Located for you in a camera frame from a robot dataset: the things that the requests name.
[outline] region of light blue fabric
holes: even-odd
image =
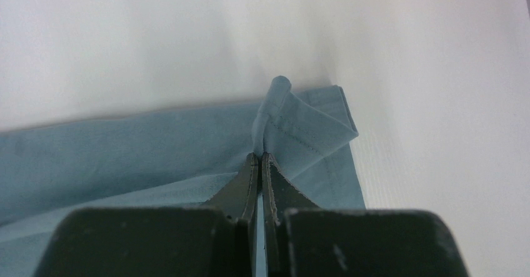
[[[348,142],[357,130],[338,86],[261,104],[162,111],[0,134],[0,276],[29,276],[49,237],[83,206],[198,204],[254,151],[323,208],[364,208]],[[258,221],[263,259],[263,221]],[[263,261],[257,270],[264,273]]]

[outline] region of white backdrop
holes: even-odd
[[[338,84],[367,206],[530,275],[525,0],[0,0],[0,36],[2,131]]]

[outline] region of stitching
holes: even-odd
[[[313,103],[313,95],[310,94],[310,93],[307,93],[307,100],[308,100],[308,104],[312,107],[314,107],[314,103]],[[319,100],[319,104],[322,106],[322,105],[326,105],[326,104],[330,104],[330,103],[326,103],[326,104],[322,104],[320,103],[320,99]],[[327,145],[326,143],[324,143],[324,145],[326,145],[329,149],[331,149],[331,147],[329,145]],[[333,154],[330,154],[329,156],[327,157],[324,157],[323,160],[324,160],[324,166],[326,167],[326,172],[327,172],[327,180],[329,181],[329,188],[331,189],[331,194],[333,195],[333,198],[332,200],[334,201],[334,206],[337,206],[337,191],[335,190],[335,186],[334,184],[338,184],[338,178],[336,176],[336,174],[331,174],[331,170],[329,169],[330,166],[333,166],[333,168],[335,167],[335,164],[334,164],[334,157],[333,157]]]
[[[287,131],[281,129],[280,127],[278,127],[276,124],[274,124],[272,121],[269,121],[269,123],[271,123],[271,125],[273,125],[274,127],[276,127],[276,129],[280,130],[283,134],[285,134],[286,136],[289,136],[290,138],[294,139],[295,141],[297,141],[298,143],[306,146],[307,148],[313,150],[314,152],[316,152],[318,155],[324,157],[324,155],[322,153],[320,153],[318,150],[314,149],[313,147],[311,147],[310,145],[308,145],[307,143],[301,141],[299,138],[296,138],[294,137],[293,135],[287,133]]]
[[[278,108],[278,111],[277,113],[279,112],[279,106],[274,104],[274,103],[271,103],[272,105],[274,105],[275,107]],[[287,131],[281,129],[280,127],[278,127],[276,124],[274,124],[272,122],[272,120],[274,119],[274,116],[268,112],[265,112],[265,111],[258,111],[259,113],[263,113],[263,114],[266,114],[270,120],[268,120],[268,122],[270,122],[274,127],[276,127],[276,129],[280,130],[283,134],[289,136],[290,138],[294,139],[295,141],[297,141],[298,143],[302,144],[303,146],[313,150],[314,152],[316,152],[318,155],[320,155],[322,157],[322,159],[324,160],[324,166],[326,167],[326,172],[327,172],[327,180],[329,181],[329,189],[331,190],[331,194],[333,196],[333,201],[334,201],[334,205],[337,205],[337,191],[335,190],[335,186],[333,184],[337,184],[337,185],[340,185],[338,184],[339,180],[337,179],[336,177],[336,174],[332,174],[331,173],[331,170],[330,170],[330,166],[334,166],[334,161],[333,161],[333,157],[331,156],[331,154],[329,155],[329,159],[327,159],[327,157],[324,156],[324,154],[322,154],[321,152],[319,152],[318,150],[314,149],[313,147],[311,147],[310,145],[308,145],[307,143],[301,141],[300,139],[298,138],[295,138],[293,135],[287,133]],[[288,124],[290,124],[292,127],[295,127],[297,130],[299,131],[302,131],[304,134],[312,137],[312,139],[315,139],[316,140],[316,137],[314,135],[311,135],[309,134],[307,131],[301,129],[300,127],[298,127],[296,124],[294,124],[292,121],[290,121],[289,119],[281,116],[280,114],[276,114],[276,116],[278,116],[279,118],[285,120]],[[317,141],[323,145],[325,145],[326,147],[328,147],[329,149],[331,149],[330,145],[322,142],[322,141]]]

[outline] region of seam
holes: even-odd
[[[315,105],[314,105],[314,103],[313,103],[313,101],[314,101],[314,99],[313,99],[313,95],[312,95],[311,93],[308,93],[308,94],[307,94],[307,100],[309,101],[308,104],[309,104],[310,106],[315,107]],[[324,105],[330,104],[330,103],[322,103],[322,102],[320,101],[320,99],[318,99],[318,98],[317,98],[317,100],[318,100],[317,103],[318,103],[320,106],[324,106]],[[324,160],[324,166],[326,167],[327,180],[328,180],[328,182],[329,182],[329,188],[330,188],[330,190],[331,190],[331,194],[332,194],[332,196],[333,196],[332,200],[333,200],[334,206],[337,206],[337,205],[338,205],[338,203],[337,203],[337,201],[338,201],[338,200],[337,200],[337,197],[338,197],[338,196],[337,196],[337,191],[335,190],[335,186],[334,186],[334,184],[338,184],[338,183],[339,183],[339,182],[338,182],[339,180],[338,180],[336,174],[332,174],[332,173],[331,173],[331,171],[334,171],[334,172],[335,172],[335,170],[334,170],[334,169],[335,169],[334,156],[333,156],[333,154],[330,154],[328,157],[323,157],[322,159]]]
[[[326,177],[327,177],[327,180],[329,182],[329,189],[331,190],[331,194],[333,196],[333,201],[334,201],[334,205],[337,205],[337,192],[333,186],[333,182],[332,182],[332,179],[335,179],[332,177],[332,174],[329,170],[329,163],[328,163],[328,160],[326,159],[326,157],[320,153],[319,151],[315,150],[313,147],[311,147],[310,145],[302,142],[300,139],[294,137],[293,135],[287,133],[287,131],[281,129],[280,127],[276,126],[272,121],[270,121],[271,125],[273,125],[274,127],[276,127],[276,129],[278,129],[280,132],[282,132],[283,134],[285,134],[286,136],[289,136],[290,138],[294,139],[295,141],[299,142],[300,144],[308,147],[309,149],[313,150],[314,152],[316,152],[319,156],[322,157],[322,159],[324,160],[324,167],[326,168]]]
[[[312,103],[311,103],[311,98],[308,97],[308,99],[310,100],[309,101],[309,105],[310,106],[313,106]],[[273,106],[277,107],[277,113],[275,116],[285,120],[288,124],[290,124],[292,127],[295,127],[297,130],[300,130],[302,131],[303,133],[305,133],[306,135],[310,136],[312,139],[315,139],[316,140],[316,137],[309,134],[307,131],[301,129],[300,127],[298,127],[296,124],[294,124],[292,121],[288,120],[287,118],[281,116],[279,113],[279,110],[280,110],[280,107],[274,103],[271,103]],[[297,141],[298,143],[302,144],[303,146],[311,149],[312,151],[316,152],[320,157],[322,157],[322,159],[324,160],[324,167],[326,168],[326,174],[327,174],[327,180],[328,180],[328,184],[329,184],[329,189],[331,190],[331,194],[333,196],[333,203],[334,203],[334,206],[337,205],[337,191],[335,190],[335,186],[334,184],[336,185],[340,185],[338,184],[339,180],[338,178],[336,177],[336,174],[332,174],[331,173],[331,170],[330,170],[330,166],[333,166],[334,167],[334,162],[333,162],[333,157],[331,157],[331,155],[329,155],[329,158],[330,159],[327,159],[327,157],[320,151],[316,150],[315,148],[313,148],[312,146],[310,146],[309,144],[305,143],[304,141],[300,140],[299,138],[296,138],[294,137],[293,135],[287,133],[287,131],[281,129],[279,126],[277,126],[276,124],[273,123],[273,119],[275,116],[273,116],[272,114],[266,112],[266,111],[263,111],[263,110],[259,110],[258,111],[259,113],[263,113],[263,114],[266,114],[268,117],[269,117],[269,120],[268,122],[270,122],[274,127],[276,127],[276,129],[278,129],[280,132],[282,132],[283,134],[289,136],[290,138],[294,139],[295,141]],[[330,145],[326,144],[326,143],[323,143],[322,141],[317,141],[323,145],[325,145],[326,147],[328,147],[329,149],[331,149]]]

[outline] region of blue cloth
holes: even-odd
[[[261,104],[161,111],[0,134],[0,276],[29,276],[54,228],[84,206],[201,203],[254,151],[323,208],[364,208],[348,142],[358,135],[338,86]],[[258,221],[258,259],[264,258]],[[264,273],[264,263],[257,265]]]

